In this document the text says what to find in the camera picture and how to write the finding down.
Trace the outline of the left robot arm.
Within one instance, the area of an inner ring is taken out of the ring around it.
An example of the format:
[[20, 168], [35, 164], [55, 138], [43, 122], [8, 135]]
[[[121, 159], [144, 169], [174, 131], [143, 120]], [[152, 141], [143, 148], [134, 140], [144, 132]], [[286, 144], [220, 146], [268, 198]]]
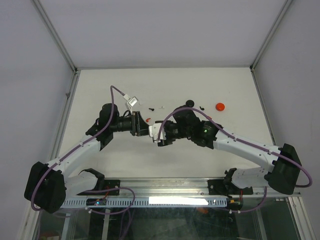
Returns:
[[27, 180], [24, 198], [35, 211], [57, 212], [66, 199], [91, 191], [100, 194], [106, 188], [104, 174], [88, 168], [78, 175], [71, 174], [81, 164], [106, 147], [117, 132], [130, 132], [134, 137], [149, 135], [149, 124], [139, 111], [120, 116], [115, 104], [102, 106], [99, 117], [81, 141], [63, 156], [48, 163], [36, 162]]

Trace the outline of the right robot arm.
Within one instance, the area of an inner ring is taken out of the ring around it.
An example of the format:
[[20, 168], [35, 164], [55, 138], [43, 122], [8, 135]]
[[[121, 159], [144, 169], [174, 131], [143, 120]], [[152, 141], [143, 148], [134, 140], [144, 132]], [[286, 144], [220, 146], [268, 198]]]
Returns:
[[270, 187], [284, 195], [294, 193], [302, 165], [292, 145], [279, 147], [246, 139], [210, 118], [200, 120], [196, 112], [190, 107], [176, 108], [171, 113], [174, 121], [156, 121], [148, 128], [149, 136], [160, 147], [188, 139], [197, 146], [228, 152], [256, 164], [254, 168], [235, 167], [225, 172], [223, 187], [230, 194], [250, 187]]

